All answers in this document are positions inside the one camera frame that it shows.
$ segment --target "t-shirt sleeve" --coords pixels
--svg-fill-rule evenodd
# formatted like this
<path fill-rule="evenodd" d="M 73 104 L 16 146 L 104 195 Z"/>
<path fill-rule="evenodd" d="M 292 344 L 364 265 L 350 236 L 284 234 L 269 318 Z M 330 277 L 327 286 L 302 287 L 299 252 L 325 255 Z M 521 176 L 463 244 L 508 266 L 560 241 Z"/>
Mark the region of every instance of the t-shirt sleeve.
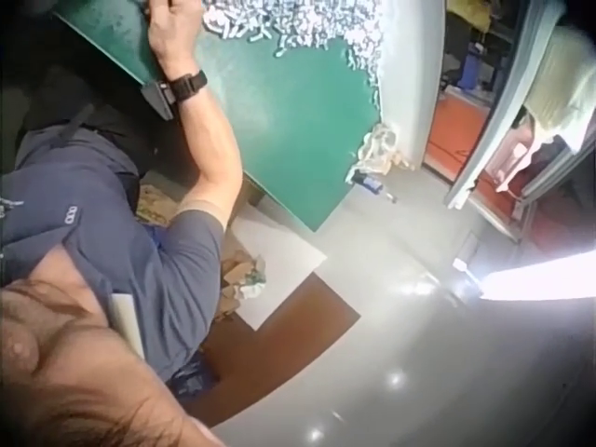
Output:
<path fill-rule="evenodd" d="M 223 237 L 214 217 L 187 210 L 174 217 L 160 240 L 149 268 L 160 278 L 148 278 L 159 290 L 159 303 L 152 306 L 156 314 L 149 317 L 157 327 L 144 331 L 144 340 L 161 377 L 180 369 L 209 331 L 220 296 Z M 152 352 L 159 359 L 152 361 Z"/>

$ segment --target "watch strap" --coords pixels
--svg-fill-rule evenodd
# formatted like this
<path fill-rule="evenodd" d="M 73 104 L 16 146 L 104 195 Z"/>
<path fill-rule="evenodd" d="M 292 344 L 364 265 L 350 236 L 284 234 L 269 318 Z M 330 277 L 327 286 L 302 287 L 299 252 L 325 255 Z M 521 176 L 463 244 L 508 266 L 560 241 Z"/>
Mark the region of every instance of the watch strap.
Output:
<path fill-rule="evenodd" d="M 207 85 L 205 72 L 199 70 L 197 74 L 185 74 L 169 83 L 169 88 L 177 102 L 182 102 L 195 96 Z"/>

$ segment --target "light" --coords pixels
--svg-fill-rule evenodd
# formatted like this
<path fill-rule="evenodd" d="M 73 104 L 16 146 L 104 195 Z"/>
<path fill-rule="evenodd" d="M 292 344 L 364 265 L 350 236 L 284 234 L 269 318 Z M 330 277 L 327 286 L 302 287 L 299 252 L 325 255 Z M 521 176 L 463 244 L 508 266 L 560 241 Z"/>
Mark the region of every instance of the light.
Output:
<path fill-rule="evenodd" d="M 332 412 L 332 415 L 335 419 L 337 419 L 339 422 L 343 422 L 345 424 L 345 420 L 342 417 L 342 415 L 340 415 L 338 412 Z"/>
<path fill-rule="evenodd" d="M 406 376 L 402 371 L 393 372 L 387 377 L 387 385 L 391 389 L 400 389 L 405 383 L 405 378 Z"/>
<path fill-rule="evenodd" d="M 308 442 L 314 444 L 325 437 L 325 434 L 320 428 L 313 428 L 308 432 Z"/>
<path fill-rule="evenodd" d="M 400 293 L 404 295 L 429 296 L 435 290 L 435 284 L 426 280 L 420 280 L 414 284 L 404 284 L 400 287 Z"/>
<path fill-rule="evenodd" d="M 467 264 L 459 258 L 454 259 L 453 263 L 454 269 L 458 272 L 466 273 L 467 272 Z"/>
<path fill-rule="evenodd" d="M 488 275 L 484 300 L 547 301 L 596 297 L 596 251 Z"/>

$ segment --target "green board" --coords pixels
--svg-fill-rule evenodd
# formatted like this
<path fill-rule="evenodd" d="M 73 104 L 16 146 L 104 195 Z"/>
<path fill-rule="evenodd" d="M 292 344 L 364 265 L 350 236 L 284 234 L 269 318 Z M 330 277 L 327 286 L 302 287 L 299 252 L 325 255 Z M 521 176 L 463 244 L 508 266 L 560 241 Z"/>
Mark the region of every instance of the green board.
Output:
<path fill-rule="evenodd" d="M 66 0 L 58 15 L 140 83 L 158 76 L 135 0 Z M 347 193 L 345 175 L 378 112 L 366 74 L 347 68 L 342 42 L 278 59 L 276 47 L 203 33 L 196 58 L 232 123 L 246 173 L 315 230 Z"/>

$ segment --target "blue object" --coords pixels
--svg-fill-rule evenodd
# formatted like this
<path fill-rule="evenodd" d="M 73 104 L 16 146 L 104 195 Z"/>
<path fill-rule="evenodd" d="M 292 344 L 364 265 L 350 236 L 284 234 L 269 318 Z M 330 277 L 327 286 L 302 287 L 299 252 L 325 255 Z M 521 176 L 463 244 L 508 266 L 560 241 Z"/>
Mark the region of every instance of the blue object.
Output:
<path fill-rule="evenodd" d="M 506 71 L 505 68 L 508 64 L 508 58 L 502 58 L 499 66 L 495 67 L 494 69 L 497 70 L 496 78 L 494 80 L 493 91 L 499 91 L 503 85 L 505 84 L 506 78 Z"/>
<path fill-rule="evenodd" d="M 147 233 L 149 233 L 151 239 L 159 247 L 161 245 L 161 241 L 166 235 L 166 228 L 161 225 L 153 225 L 152 223 L 144 223 L 142 226 L 145 230 L 147 230 Z"/>
<path fill-rule="evenodd" d="M 468 54 L 464 63 L 464 71 L 457 86 L 462 90 L 473 90 L 478 85 L 481 70 L 481 60 L 475 54 Z"/>
<path fill-rule="evenodd" d="M 184 402 L 212 389 L 217 377 L 207 362 L 196 353 L 191 361 L 176 372 L 167 385 L 176 400 Z"/>
<path fill-rule="evenodd" d="M 360 172 L 359 170 L 357 170 L 354 174 L 354 177 L 352 177 L 352 182 L 368 189 L 375 195 L 378 195 L 383 190 L 383 184 L 380 181 L 374 179 L 370 175 Z"/>

